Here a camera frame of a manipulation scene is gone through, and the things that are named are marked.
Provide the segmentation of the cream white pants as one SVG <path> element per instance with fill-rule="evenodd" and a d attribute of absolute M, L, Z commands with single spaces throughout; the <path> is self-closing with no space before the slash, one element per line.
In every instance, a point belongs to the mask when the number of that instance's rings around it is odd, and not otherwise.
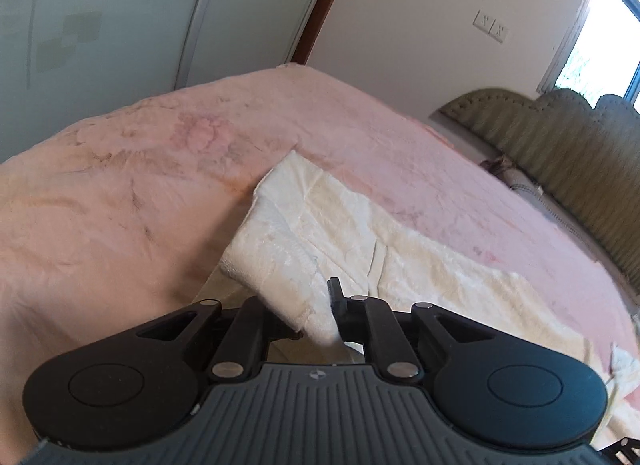
<path fill-rule="evenodd" d="M 345 351 L 331 312 L 330 277 L 348 296 L 379 298 L 402 312 L 427 301 L 563 352 L 605 381 L 610 404 L 594 441 L 638 436 L 639 412 L 625 399 L 639 388 L 639 362 L 629 352 L 614 347 L 605 370 L 591 341 L 565 325 L 524 277 L 401 225 L 295 151 L 259 182 L 219 269 L 330 355 Z"/>

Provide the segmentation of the bedroom window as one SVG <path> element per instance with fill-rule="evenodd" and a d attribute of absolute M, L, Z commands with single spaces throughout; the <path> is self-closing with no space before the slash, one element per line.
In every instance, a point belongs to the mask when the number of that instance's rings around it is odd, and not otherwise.
<path fill-rule="evenodd" d="M 639 107 L 639 0 L 582 0 L 538 94 L 572 89 L 594 106 L 604 95 Z"/>

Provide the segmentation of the pink bed blanket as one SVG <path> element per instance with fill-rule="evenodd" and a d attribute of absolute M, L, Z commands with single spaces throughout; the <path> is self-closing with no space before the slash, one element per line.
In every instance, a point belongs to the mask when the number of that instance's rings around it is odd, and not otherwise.
<path fill-rule="evenodd" d="M 34 447 L 38 365 L 194 300 L 259 180 L 296 151 L 398 222 L 515 277 L 494 296 L 430 289 L 503 331 L 550 315 L 602 361 L 636 352 L 610 275 L 433 129 L 305 66 L 281 66 L 86 118 L 1 167 L 1 459 Z"/>

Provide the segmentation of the grey striped mattress edge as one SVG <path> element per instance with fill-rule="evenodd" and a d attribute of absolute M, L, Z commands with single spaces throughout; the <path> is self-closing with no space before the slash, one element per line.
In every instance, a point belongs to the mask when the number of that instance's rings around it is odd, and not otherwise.
<path fill-rule="evenodd" d="M 544 194 L 541 186 L 530 180 L 526 173 L 523 173 L 511 160 L 505 156 L 498 156 L 497 159 L 481 162 L 480 167 L 498 178 L 512 192 L 540 211 L 544 217 L 558 225 L 568 226 L 558 205 Z"/>

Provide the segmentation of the olive green padded headboard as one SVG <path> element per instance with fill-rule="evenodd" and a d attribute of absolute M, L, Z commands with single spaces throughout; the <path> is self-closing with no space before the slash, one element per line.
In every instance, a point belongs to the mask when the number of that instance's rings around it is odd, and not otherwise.
<path fill-rule="evenodd" d="M 532 100 L 484 88 L 439 111 L 541 184 L 639 283 L 639 113 L 632 104 L 605 95 L 590 106 L 570 89 Z"/>

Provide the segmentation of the white wardrobe doors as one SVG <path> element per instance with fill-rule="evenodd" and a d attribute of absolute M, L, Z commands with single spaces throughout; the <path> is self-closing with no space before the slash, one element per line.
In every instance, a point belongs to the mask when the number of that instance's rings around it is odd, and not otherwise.
<path fill-rule="evenodd" d="M 290 61 L 316 0 L 1 0 L 1 154 Z"/>

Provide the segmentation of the white wall socket plate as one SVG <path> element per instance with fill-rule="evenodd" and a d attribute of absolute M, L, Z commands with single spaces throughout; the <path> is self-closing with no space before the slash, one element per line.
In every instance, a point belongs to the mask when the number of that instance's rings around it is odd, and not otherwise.
<path fill-rule="evenodd" d="M 510 34 L 510 29 L 505 24 L 483 10 L 477 11 L 473 25 L 500 44 L 503 44 Z"/>

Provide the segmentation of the brown wooden door frame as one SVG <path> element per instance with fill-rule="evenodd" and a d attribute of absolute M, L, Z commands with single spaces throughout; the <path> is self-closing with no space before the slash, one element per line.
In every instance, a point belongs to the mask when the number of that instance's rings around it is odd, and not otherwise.
<path fill-rule="evenodd" d="M 334 0 L 315 0 L 309 17 L 305 22 L 303 31 L 293 51 L 291 61 L 297 64 L 306 64 L 311 55 L 312 48 L 318 40 L 318 36 L 326 21 L 326 17 L 334 3 Z"/>

